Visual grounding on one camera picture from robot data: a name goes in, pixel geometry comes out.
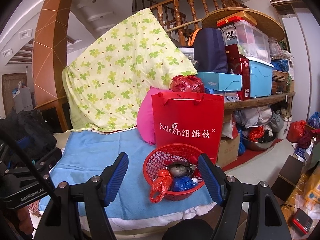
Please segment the person's left hand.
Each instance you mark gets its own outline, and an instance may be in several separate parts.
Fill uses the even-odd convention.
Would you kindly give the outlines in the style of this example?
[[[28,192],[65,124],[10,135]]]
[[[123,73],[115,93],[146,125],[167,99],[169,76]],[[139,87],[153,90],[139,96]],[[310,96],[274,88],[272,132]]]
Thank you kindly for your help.
[[[34,228],[28,207],[19,209],[17,211],[17,217],[19,219],[19,229],[26,235],[31,235],[34,231]]]

